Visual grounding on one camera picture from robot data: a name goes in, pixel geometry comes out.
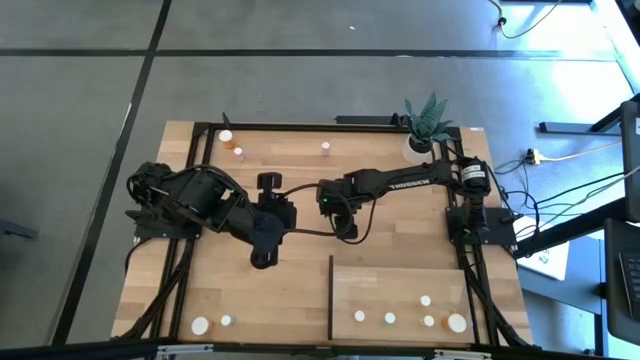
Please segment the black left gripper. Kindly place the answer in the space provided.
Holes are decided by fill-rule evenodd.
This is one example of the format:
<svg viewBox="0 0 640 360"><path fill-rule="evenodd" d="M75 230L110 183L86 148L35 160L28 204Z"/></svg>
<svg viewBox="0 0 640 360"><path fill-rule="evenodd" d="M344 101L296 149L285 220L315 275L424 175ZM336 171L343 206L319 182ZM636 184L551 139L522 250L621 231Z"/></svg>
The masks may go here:
<svg viewBox="0 0 640 360"><path fill-rule="evenodd" d="M266 172L257 175L258 201L245 196L249 211L247 241L251 245L250 263L256 269L267 269L278 263L279 246L286 233L296 225L296 208L284 193L276 193L282 175Z"/></svg>

